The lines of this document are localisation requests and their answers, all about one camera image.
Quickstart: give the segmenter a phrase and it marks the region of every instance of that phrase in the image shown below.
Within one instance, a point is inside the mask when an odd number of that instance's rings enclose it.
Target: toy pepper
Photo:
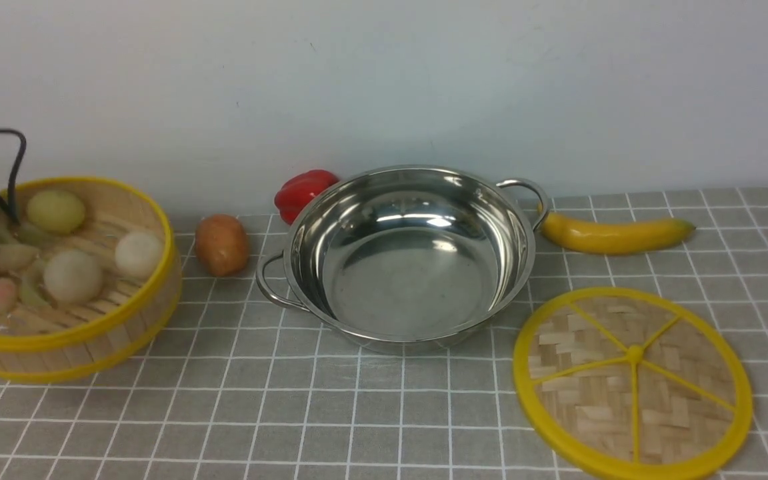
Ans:
[[[310,200],[337,182],[339,179],[335,174],[327,170],[310,170],[292,177],[275,195],[275,207],[280,210],[280,218],[292,225]]]

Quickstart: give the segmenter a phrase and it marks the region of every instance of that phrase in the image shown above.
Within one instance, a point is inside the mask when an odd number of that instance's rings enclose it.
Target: woven bamboo mesh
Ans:
[[[18,303],[8,315],[0,315],[0,335],[46,335],[91,322],[100,322],[107,328],[100,329],[88,340],[52,349],[28,352],[0,349],[0,371],[8,373],[70,370],[95,364],[130,349],[132,344],[143,340],[146,332],[157,322],[167,318],[169,308],[173,308],[179,295],[182,274],[179,254],[173,249],[173,266],[167,276],[159,279],[161,284],[155,296],[125,319],[109,315],[128,303],[146,283],[126,277],[116,270],[117,240],[129,231],[149,231],[165,242],[173,242],[173,238],[165,238],[161,216],[149,203],[113,183],[68,181],[24,188],[18,191],[18,203],[25,206],[34,193],[46,188],[66,189],[78,195],[88,206],[88,217],[72,236],[58,237],[54,243],[43,248],[41,258],[51,258],[64,249],[81,249],[98,260],[106,285],[97,298],[79,306],[52,303],[48,307],[28,307]],[[19,273],[10,273],[10,276],[19,280]]]
[[[644,359],[678,379],[638,364],[634,412],[625,350],[648,340]],[[634,415],[646,464],[695,458],[731,425],[734,383],[722,356],[692,325],[646,301],[594,297],[559,308],[537,328],[530,352],[535,392],[555,422],[622,461],[634,461]]]

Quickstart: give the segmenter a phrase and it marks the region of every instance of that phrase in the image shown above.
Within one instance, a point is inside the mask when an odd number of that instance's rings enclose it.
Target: potato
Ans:
[[[195,254],[211,275],[226,277],[245,268],[250,255],[247,233],[237,219],[213,215],[203,219],[195,234]]]
[[[43,231],[69,235],[85,221],[85,204],[69,191],[46,189],[28,201],[25,215]]]

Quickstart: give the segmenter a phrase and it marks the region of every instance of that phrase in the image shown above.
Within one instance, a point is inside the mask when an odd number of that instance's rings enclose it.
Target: white wall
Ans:
[[[0,0],[0,125],[22,179],[181,213],[405,162],[556,195],[768,183],[768,1]]]

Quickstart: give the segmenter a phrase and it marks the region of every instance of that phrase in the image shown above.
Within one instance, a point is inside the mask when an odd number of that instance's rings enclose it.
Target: yellow steamer rim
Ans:
[[[146,346],[167,324],[182,291],[179,253],[161,207],[130,185],[100,177],[53,177],[16,188],[20,205],[46,188],[72,191],[88,204],[85,224],[70,239],[58,240],[56,247],[88,245],[83,231],[96,238],[140,228],[164,237],[165,248],[149,279],[125,293],[104,291],[89,303],[93,313],[78,307],[46,312],[56,319],[70,316],[70,328],[42,335],[0,335],[0,377],[22,383],[64,382],[112,367]],[[92,243],[89,251],[102,265],[113,265],[113,244]]]
[[[749,378],[728,343],[694,313],[633,289],[544,304],[517,338],[513,367],[535,430],[600,478],[705,478],[752,423]]]

